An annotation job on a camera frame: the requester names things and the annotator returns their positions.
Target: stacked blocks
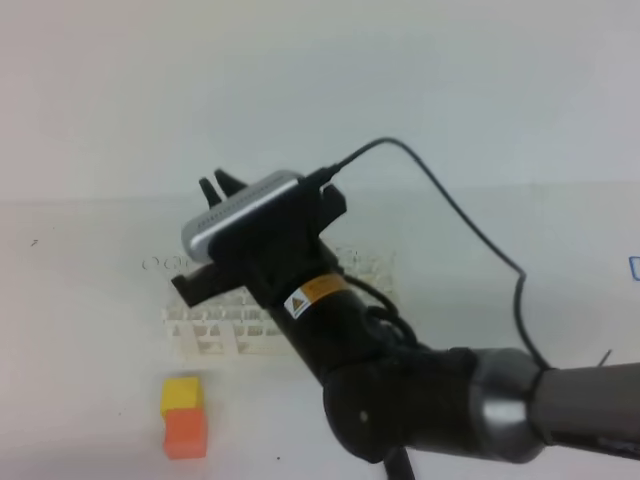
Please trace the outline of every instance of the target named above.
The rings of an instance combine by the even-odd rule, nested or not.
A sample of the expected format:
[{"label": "stacked blocks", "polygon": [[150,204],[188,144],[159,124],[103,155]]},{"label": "stacked blocks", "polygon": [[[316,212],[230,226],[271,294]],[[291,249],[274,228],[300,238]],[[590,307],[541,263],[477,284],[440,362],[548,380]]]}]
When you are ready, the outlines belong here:
[{"label": "stacked blocks", "polygon": [[197,377],[168,378],[162,388],[160,413],[166,431],[164,451],[173,460],[202,458],[207,454],[207,416]]}]

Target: warning label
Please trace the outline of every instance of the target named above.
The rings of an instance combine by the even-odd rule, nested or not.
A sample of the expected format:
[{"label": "warning label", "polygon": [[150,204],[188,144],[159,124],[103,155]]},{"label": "warning label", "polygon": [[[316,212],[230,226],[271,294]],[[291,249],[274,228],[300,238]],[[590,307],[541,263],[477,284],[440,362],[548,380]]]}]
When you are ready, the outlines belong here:
[{"label": "warning label", "polygon": [[293,318],[298,318],[310,306],[311,302],[299,288],[284,302],[284,307]]},{"label": "warning label", "polygon": [[289,314],[297,319],[321,298],[348,288],[347,282],[338,274],[321,275],[296,289],[284,302],[284,306]]}]

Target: table surface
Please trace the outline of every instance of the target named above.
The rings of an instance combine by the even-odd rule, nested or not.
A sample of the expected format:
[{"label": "table surface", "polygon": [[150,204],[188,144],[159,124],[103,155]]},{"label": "table surface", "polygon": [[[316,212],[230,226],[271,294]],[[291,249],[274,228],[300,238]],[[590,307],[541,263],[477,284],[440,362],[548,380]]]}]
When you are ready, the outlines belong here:
[{"label": "table surface", "polygon": [[[633,184],[455,192],[530,272],[525,316],[557,366],[640,359],[640,255]],[[349,192],[336,242],[395,253],[400,306],[432,346],[519,346],[514,275],[432,190]],[[160,311],[171,272],[142,261],[180,251],[200,199],[4,205],[0,280],[0,464],[3,478],[373,479],[326,424],[321,389],[294,357],[188,362],[170,349]],[[206,386],[208,457],[170,462],[160,390],[193,372]],[[631,461],[555,448],[527,466],[411,453],[418,478],[630,478]]]}]

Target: yellow block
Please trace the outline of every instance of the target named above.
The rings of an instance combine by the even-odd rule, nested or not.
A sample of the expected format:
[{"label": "yellow block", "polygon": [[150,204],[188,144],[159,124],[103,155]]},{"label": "yellow block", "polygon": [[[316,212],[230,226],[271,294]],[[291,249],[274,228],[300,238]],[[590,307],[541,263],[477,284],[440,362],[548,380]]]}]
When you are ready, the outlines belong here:
[{"label": "yellow block", "polygon": [[198,377],[167,378],[164,381],[160,403],[160,413],[163,417],[169,410],[203,406],[204,393]]}]

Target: orange block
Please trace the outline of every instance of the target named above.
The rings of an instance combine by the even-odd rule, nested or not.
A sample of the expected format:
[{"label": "orange block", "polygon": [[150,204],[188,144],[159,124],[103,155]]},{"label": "orange block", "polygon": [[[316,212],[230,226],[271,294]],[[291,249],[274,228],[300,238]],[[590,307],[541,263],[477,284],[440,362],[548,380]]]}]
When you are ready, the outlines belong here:
[{"label": "orange block", "polygon": [[202,408],[169,410],[165,417],[164,451],[172,460],[207,455],[207,416]]}]

